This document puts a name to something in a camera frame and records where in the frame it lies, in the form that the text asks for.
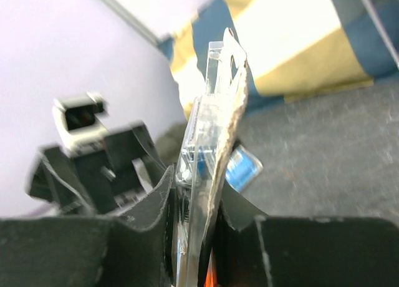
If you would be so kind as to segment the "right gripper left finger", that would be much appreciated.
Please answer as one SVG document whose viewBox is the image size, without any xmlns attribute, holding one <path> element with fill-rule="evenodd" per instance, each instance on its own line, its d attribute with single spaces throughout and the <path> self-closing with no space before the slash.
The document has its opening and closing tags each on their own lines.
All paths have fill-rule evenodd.
<svg viewBox="0 0 399 287">
<path fill-rule="evenodd" d="M 1 220 L 1 285 L 169 286 L 173 175 L 122 216 Z"/>
</svg>

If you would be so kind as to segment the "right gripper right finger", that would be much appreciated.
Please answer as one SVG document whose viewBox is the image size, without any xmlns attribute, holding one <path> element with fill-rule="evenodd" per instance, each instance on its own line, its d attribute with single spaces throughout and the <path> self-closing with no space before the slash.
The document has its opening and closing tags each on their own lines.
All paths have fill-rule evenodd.
<svg viewBox="0 0 399 287">
<path fill-rule="evenodd" d="M 398 226 L 269 216 L 225 185 L 214 258 L 221 286 L 397 286 Z"/>
</svg>

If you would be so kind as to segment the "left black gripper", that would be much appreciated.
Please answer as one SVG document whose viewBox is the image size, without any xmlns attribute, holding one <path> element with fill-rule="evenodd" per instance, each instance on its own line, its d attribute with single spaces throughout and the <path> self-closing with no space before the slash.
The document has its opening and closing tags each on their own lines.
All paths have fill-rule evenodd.
<svg viewBox="0 0 399 287">
<path fill-rule="evenodd" d="M 135 160 L 143 162 L 155 187 L 165 165 L 144 123 L 114 131 L 75 155 L 59 145 L 42 147 L 26 192 L 56 204 L 61 214 L 106 214 L 145 192 Z"/>
</svg>

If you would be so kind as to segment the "clear blister razor pack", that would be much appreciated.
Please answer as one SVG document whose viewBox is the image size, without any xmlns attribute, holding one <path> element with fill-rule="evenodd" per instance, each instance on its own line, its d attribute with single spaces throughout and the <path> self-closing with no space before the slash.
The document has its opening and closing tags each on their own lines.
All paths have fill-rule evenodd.
<svg viewBox="0 0 399 287">
<path fill-rule="evenodd" d="M 261 161 L 242 145 L 232 152 L 226 169 L 226 181 L 237 192 L 241 193 L 263 170 Z"/>
</svg>

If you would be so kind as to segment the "white Gillette SkinGuard pack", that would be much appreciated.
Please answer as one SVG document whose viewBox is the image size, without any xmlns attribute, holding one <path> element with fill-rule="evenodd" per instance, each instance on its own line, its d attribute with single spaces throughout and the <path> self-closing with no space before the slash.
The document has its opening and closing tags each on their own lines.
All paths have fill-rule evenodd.
<svg viewBox="0 0 399 287">
<path fill-rule="evenodd" d="M 226 28 L 210 42 L 206 89 L 194 100 L 176 166 L 176 285 L 206 278 L 226 168 L 248 102 L 247 55 Z"/>
</svg>

